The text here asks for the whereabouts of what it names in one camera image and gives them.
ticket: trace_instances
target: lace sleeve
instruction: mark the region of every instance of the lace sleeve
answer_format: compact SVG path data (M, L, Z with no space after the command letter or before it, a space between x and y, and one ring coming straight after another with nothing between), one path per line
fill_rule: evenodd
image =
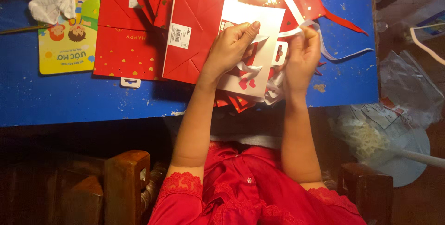
M203 185L189 172L175 172L165 178L154 205L149 225L192 223L203 211Z
M202 200L203 185L199 177L194 177L189 172L174 172L162 183L158 199L174 193L188 194Z
M357 206L350 202L346 196L339 196L334 190L329 190L327 188L311 188L308 192L326 205L337 205L347 209L351 213L360 215Z

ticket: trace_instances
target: chair armrest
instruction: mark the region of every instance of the chair armrest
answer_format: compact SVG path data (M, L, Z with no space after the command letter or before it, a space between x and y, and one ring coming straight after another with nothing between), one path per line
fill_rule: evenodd
M145 151L132 150L105 161L105 225L141 224L141 189L150 180L148 171L150 154Z
M338 176L338 191L347 195L365 222L391 224L392 177L364 164L344 163Z
M164 182L165 175L167 174L169 165L163 162L155 162L153 170L150 172L150 183L145 187L143 193L141 193L142 210L149 211L144 216L150 217L151 208L154 207L156 199L158 199L159 190Z

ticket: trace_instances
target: blue table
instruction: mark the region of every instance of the blue table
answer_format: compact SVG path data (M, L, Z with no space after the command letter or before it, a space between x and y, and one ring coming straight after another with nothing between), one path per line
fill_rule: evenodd
M364 29L358 34L321 17L325 45L335 57L374 48L371 0L322 0L332 13ZM36 25L29 0L0 3L0 29ZM188 84L142 81L139 89L91 72L43 76L39 73L36 32L0 35L0 126L90 122L176 115L185 111L192 93ZM308 106L335 106L378 101L375 52L330 62L309 86ZM322 93L316 85L325 85Z

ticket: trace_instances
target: red heart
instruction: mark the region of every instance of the red heart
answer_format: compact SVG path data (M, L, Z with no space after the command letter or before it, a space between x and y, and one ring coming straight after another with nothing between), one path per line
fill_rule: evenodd
M251 86L251 87L256 87L256 85L255 85L255 80L251 80L250 82L249 82L249 86Z
M242 90L245 90L246 88L248 88L248 79L247 78L243 78L238 82L239 86L241 87Z

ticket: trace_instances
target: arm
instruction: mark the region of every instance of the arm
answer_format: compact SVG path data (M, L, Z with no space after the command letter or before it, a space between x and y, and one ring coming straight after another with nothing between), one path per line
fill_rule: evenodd
M284 172L308 190L325 187L306 107L306 91L321 54L318 33L311 28L302 29L305 40L301 36L295 36L290 41L288 59L280 68L286 71L286 114L281 161Z
M252 54L253 46L249 44L258 30L259 22L243 23L225 29L215 38L179 128L167 177L174 172L190 172L203 182L216 86L242 57Z

